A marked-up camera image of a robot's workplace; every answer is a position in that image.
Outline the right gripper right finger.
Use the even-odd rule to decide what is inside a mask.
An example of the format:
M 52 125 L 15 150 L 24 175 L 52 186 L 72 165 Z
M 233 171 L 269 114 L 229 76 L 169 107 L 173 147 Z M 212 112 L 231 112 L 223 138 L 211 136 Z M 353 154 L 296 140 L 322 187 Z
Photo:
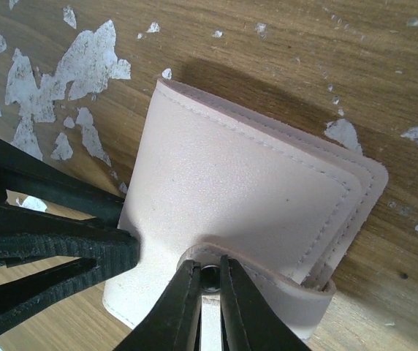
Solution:
M 223 350 L 308 350 L 269 307 L 243 266 L 226 255 L 220 261 Z

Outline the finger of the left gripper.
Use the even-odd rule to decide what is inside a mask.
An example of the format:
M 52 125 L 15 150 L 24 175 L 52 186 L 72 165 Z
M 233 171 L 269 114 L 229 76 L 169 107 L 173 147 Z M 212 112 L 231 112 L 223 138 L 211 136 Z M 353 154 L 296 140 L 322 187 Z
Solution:
M 0 335 L 47 307 L 133 269 L 139 241 L 101 219 L 76 220 L 0 203 L 0 267 L 69 262 L 0 284 Z
M 0 201 L 20 192 L 100 218 L 115 227 L 124 199 L 80 181 L 0 139 Z

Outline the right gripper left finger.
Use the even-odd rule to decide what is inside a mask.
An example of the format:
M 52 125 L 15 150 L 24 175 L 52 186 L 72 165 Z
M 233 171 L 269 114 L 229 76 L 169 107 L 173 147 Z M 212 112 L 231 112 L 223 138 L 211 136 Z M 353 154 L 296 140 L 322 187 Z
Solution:
M 184 261 L 145 319 L 117 350 L 199 350 L 201 265 Z

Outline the beige leather card holder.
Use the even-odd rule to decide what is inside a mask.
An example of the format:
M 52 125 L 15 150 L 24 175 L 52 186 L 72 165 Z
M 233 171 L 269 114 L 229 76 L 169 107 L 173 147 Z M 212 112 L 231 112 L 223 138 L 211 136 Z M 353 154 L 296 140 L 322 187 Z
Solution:
M 102 303 L 138 326 L 185 260 L 240 262 L 303 341 L 388 182 L 363 155 L 174 80 L 156 84 L 118 226 L 140 260 Z

